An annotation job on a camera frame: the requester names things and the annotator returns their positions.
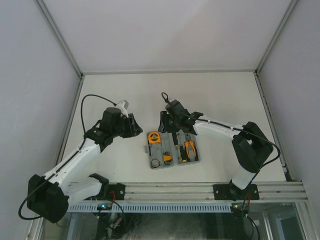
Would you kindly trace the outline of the orange tape measure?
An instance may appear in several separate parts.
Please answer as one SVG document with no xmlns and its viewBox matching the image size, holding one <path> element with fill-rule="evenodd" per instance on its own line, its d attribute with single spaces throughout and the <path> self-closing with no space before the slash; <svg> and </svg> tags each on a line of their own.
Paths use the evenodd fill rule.
<svg viewBox="0 0 320 240">
<path fill-rule="evenodd" d="M 160 144 L 161 141 L 161 134 L 157 131 L 149 132 L 147 135 L 148 144 Z"/>
</svg>

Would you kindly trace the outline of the phillips screwdriver black yellow handle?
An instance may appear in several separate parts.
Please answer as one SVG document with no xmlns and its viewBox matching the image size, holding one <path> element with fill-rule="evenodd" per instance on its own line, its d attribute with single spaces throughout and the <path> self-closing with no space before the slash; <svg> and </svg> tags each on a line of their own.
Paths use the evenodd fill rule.
<svg viewBox="0 0 320 240">
<path fill-rule="evenodd" d="M 178 139 L 176 137 L 173 137 L 173 143 L 174 143 L 175 147 L 179 146 Z"/>
</svg>

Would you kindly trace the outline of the orange black handled pliers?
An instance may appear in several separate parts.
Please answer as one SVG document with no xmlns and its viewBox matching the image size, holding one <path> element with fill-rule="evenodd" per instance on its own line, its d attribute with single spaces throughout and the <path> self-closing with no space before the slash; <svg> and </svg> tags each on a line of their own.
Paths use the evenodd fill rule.
<svg viewBox="0 0 320 240">
<path fill-rule="evenodd" d="M 186 140 L 184 142 L 184 151 L 186 154 L 186 160 L 188 162 L 197 162 L 199 160 L 195 142 L 191 139 L 190 135 L 186 136 Z"/>
</svg>

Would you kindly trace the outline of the grey plastic tool case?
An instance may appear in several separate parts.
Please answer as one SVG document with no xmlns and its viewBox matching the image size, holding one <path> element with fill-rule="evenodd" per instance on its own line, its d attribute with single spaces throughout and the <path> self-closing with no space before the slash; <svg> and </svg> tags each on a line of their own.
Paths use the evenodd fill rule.
<svg viewBox="0 0 320 240">
<path fill-rule="evenodd" d="M 196 141 L 196 136 L 194 134 L 184 133 L 182 130 L 180 130 L 178 132 L 173 132 L 173 133 L 170 133 L 170 132 L 159 132 L 159 133 L 160 133 L 161 143 L 148 144 L 148 141 L 147 141 L 147 145 L 144 148 L 145 153 L 148 154 L 150 168 L 151 168 L 151 160 L 158 159 L 160 161 L 159 167 L 151 168 L 151 169 L 153 169 L 153 170 L 164 169 L 164 168 L 172 167 L 174 165 L 185 166 L 185 165 L 190 165 L 190 164 L 196 164 L 201 161 L 200 153 L 198 151 L 198 144 Z M 177 138 L 177 136 L 179 134 L 182 135 L 184 142 L 186 141 L 187 136 L 190 136 L 191 139 L 194 141 L 195 147 L 197 149 L 198 161 L 191 161 L 191 162 L 187 161 L 185 163 L 181 162 L 179 144 L 178 144 L 178 147 L 175 147 L 175 144 L 173 141 L 173 137 Z M 170 154 L 173 158 L 173 163 L 169 166 L 164 166 L 164 162 L 163 162 L 163 153 L 164 152 L 170 152 Z"/>
</svg>

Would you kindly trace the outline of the black electrical tape roll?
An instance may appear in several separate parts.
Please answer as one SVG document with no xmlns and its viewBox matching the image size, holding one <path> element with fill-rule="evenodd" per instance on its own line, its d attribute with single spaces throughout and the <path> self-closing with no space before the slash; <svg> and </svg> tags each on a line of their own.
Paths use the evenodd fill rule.
<svg viewBox="0 0 320 240">
<path fill-rule="evenodd" d="M 152 159 L 150 162 L 150 166 L 153 169 L 158 168 L 160 165 L 161 165 L 161 163 L 158 159 Z"/>
</svg>

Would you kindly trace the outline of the flathead screwdriver black yellow handle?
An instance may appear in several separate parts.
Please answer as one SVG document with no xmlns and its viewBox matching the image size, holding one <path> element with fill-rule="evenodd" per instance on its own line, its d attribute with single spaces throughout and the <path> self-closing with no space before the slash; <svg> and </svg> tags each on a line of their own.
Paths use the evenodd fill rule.
<svg viewBox="0 0 320 240">
<path fill-rule="evenodd" d="M 186 156 L 186 150 L 184 148 L 184 139 L 182 135 L 177 136 L 178 144 L 179 144 L 179 152 L 180 152 L 180 158 L 182 163 L 187 162 L 187 156 Z"/>
</svg>

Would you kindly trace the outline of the hex key set orange holder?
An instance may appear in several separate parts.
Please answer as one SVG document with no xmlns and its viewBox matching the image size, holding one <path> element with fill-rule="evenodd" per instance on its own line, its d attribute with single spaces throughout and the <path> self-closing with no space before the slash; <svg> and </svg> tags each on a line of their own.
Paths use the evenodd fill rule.
<svg viewBox="0 0 320 240">
<path fill-rule="evenodd" d="M 169 151 L 165 151 L 163 153 L 163 164 L 164 166 L 170 166 L 173 163 L 173 158 L 171 156 L 171 153 Z"/>
</svg>

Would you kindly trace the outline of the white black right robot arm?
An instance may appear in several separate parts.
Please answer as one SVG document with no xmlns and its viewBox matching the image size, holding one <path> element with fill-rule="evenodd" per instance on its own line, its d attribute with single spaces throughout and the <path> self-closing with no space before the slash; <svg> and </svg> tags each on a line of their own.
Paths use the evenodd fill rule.
<svg viewBox="0 0 320 240">
<path fill-rule="evenodd" d="M 166 132 L 183 131 L 194 136 L 223 138 L 230 141 L 239 167 L 229 182 L 230 195 L 237 200 L 248 193 L 248 187 L 266 165 L 280 157 L 281 151 L 269 141 L 252 121 L 236 125 L 212 120 L 201 112 L 190 113 L 174 98 L 165 100 L 161 127 Z"/>
</svg>

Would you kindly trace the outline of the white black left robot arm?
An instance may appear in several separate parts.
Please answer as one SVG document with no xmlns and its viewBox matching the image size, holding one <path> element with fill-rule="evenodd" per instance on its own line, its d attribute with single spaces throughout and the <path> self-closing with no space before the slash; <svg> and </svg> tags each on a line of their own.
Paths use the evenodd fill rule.
<svg viewBox="0 0 320 240">
<path fill-rule="evenodd" d="M 27 208 L 51 223 L 57 223 L 69 207 L 90 198 L 109 196 L 109 180 L 92 173 L 83 182 L 73 183 L 76 175 L 100 155 L 114 138 L 136 137 L 143 132 L 134 114 L 125 108 L 108 107 L 102 118 L 84 133 L 80 145 L 44 175 L 33 175 L 28 182 Z"/>
</svg>

